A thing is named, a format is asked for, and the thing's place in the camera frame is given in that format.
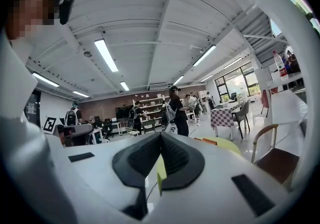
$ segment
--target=plastic bottle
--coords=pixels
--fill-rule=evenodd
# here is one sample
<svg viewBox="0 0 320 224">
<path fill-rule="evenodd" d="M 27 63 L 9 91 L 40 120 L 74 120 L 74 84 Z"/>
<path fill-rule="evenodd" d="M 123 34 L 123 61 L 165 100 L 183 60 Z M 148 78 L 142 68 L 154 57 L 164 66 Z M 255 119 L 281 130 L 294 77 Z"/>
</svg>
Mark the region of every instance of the plastic bottle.
<svg viewBox="0 0 320 224">
<path fill-rule="evenodd" d="M 281 57 L 275 51 L 273 52 L 273 57 L 275 59 L 275 64 L 278 67 L 281 79 L 282 80 L 287 79 L 288 78 L 288 73 L 286 71 L 285 64 L 283 63 Z"/>
</svg>

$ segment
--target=ceiling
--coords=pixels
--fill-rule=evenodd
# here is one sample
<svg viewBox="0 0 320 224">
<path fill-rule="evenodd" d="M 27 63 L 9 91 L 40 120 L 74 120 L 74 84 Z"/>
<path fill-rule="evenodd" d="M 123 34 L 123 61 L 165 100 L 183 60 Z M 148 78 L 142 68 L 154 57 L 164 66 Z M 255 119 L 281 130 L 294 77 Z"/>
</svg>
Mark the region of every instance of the ceiling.
<svg viewBox="0 0 320 224">
<path fill-rule="evenodd" d="M 149 85 L 176 81 L 200 83 L 218 68 L 252 53 L 252 41 L 242 36 L 248 24 L 253 32 L 268 17 L 248 0 L 75 0 L 69 22 L 44 27 L 30 39 L 31 72 L 59 83 L 57 89 L 38 88 L 82 100 L 143 92 Z M 94 45 L 104 38 L 118 72 L 112 72 Z M 217 48 L 198 66 L 193 63 L 211 44 Z M 87 58 L 84 52 L 91 52 Z"/>
</svg>

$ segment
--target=white backpack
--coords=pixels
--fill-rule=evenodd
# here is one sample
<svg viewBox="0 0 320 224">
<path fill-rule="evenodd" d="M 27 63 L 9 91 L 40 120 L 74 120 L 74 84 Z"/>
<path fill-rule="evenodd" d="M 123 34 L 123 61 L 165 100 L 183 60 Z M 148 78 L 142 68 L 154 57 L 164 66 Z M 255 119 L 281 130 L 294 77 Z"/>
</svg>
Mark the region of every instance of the white backpack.
<svg viewBox="0 0 320 224">
<path fill-rule="evenodd" d="M 72 110 L 71 108 L 68 110 L 68 112 L 66 113 L 65 116 L 65 126 L 73 126 L 73 125 L 78 125 L 79 121 L 78 121 L 78 117 L 77 117 L 77 111 L 79 109 L 75 108 L 74 110 Z"/>
<path fill-rule="evenodd" d="M 177 110 L 173 110 L 172 107 L 169 105 L 169 103 L 166 103 L 165 104 L 165 107 L 166 107 L 166 111 L 167 111 L 167 118 L 168 118 L 168 122 L 171 122 L 173 119 L 175 119 L 176 117 L 176 111 Z"/>
</svg>

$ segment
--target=backpack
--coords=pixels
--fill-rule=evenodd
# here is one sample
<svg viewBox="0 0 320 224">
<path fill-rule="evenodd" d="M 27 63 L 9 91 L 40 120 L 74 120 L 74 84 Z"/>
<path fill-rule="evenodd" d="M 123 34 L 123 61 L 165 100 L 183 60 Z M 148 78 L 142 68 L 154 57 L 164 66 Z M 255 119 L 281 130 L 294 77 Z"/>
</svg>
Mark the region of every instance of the backpack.
<svg viewBox="0 0 320 224">
<path fill-rule="evenodd" d="M 137 117 L 138 117 L 138 114 L 137 114 L 135 108 L 132 107 L 132 108 L 130 109 L 130 111 L 129 111 L 129 119 L 136 120 Z"/>
<path fill-rule="evenodd" d="M 78 125 L 77 111 L 79 109 L 75 108 L 74 110 L 69 109 L 65 116 L 65 126 Z"/>
<path fill-rule="evenodd" d="M 176 117 L 176 111 L 177 110 L 173 110 L 172 107 L 169 105 L 169 103 L 166 103 L 165 104 L 165 107 L 166 107 L 166 111 L 167 111 L 167 118 L 168 118 L 168 122 L 171 122 L 173 119 L 175 119 Z"/>
</svg>

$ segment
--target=checkered tablecloth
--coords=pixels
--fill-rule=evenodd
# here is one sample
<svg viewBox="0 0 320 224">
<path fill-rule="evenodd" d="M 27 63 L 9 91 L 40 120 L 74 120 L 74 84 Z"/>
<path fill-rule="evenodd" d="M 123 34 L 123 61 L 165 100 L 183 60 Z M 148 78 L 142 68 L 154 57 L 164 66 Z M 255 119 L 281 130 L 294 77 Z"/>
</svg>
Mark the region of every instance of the checkered tablecloth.
<svg viewBox="0 0 320 224">
<path fill-rule="evenodd" d="M 234 118 L 232 112 L 238 107 L 242 107 L 244 102 L 235 105 L 228 104 L 227 107 L 211 110 L 211 127 L 214 129 L 216 126 L 234 127 Z"/>
</svg>

